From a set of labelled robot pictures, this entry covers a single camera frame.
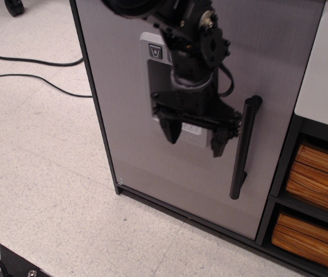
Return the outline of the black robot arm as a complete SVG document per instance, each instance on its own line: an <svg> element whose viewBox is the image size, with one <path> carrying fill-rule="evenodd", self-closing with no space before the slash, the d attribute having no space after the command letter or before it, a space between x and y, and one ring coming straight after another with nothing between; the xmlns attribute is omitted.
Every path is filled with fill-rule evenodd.
<svg viewBox="0 0 328 277"><path fill-rule="evenodd" d="M240 114L221 101L218 72L230 80L223 60L230 42L223 38L211 1L104 1L115 14L140 18L159 29L172 58L170 91L152 92L153 113L166 139L175 144L183 123L212 132L211 149L220 157L228 141L239 135Z"/></svg>

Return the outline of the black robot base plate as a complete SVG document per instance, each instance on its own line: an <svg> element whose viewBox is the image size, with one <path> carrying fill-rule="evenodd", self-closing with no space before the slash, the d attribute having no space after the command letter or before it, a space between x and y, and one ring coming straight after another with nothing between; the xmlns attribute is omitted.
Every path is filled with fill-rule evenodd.
<svg viewBox="0 0 328 277"><path fill-rule="evenodd" d="M19 256L9 248L0 244L1 262L4 263L11 276L49 277L50 275L38 266Z"/></svg>

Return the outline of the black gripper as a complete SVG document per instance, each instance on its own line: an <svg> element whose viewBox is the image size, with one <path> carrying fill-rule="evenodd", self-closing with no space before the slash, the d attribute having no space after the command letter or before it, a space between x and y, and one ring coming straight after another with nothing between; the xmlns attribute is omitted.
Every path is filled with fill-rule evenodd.
<svg viewBox="0 0 328 277"><path fill-rule="evenodd" d="M213 157L221 157L228 141L240 132L241 115L220 99L218 74L212 74L203 86L173 88L172 91L151 94L153 113L158 117L166 139L175 144L181 134L182 123L192 123L213 132Z"/></svg>

